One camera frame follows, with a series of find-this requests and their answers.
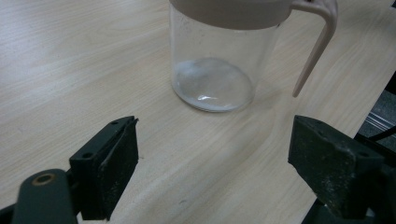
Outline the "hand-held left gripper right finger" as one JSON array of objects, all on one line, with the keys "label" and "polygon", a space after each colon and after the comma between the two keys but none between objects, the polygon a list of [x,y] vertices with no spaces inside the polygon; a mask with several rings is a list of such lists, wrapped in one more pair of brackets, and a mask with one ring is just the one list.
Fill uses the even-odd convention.
[{"label": "hand-held left gripper right finger", "polygon": [[358,219],[369,207],[368,176],[384,157],[318,119],[296,116],[288,163],[333,215]]}]

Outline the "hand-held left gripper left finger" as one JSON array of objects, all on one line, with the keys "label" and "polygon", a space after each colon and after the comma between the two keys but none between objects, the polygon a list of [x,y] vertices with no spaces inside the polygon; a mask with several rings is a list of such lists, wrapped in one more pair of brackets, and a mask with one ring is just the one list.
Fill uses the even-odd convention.
[{"label": "hand-held left gripper left finger", "polygon": [[70,159],[77,210],[85,220],[109,220],[138,164],[130,116],[109,122]]}]

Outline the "clear glass jar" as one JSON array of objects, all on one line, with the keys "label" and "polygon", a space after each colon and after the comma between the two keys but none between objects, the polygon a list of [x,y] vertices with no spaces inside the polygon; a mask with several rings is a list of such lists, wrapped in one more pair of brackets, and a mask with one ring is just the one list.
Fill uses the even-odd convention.
[{"label": "clear glass jar", "polygon": [[281,26],[230,30],[196,21],[173,6],[169,12],[171,81],[177,96],[210,112],[249,104]]}]

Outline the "metal floor rail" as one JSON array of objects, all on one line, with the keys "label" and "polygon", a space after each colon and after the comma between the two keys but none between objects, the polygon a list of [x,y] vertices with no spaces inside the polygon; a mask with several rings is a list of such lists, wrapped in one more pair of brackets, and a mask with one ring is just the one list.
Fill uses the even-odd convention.
[{"label": "metal floor rail", "polygon": [[384,119],[374,112],[370,112],[365,121],[381,131],[386,131],[396,126],[396,123]]}]

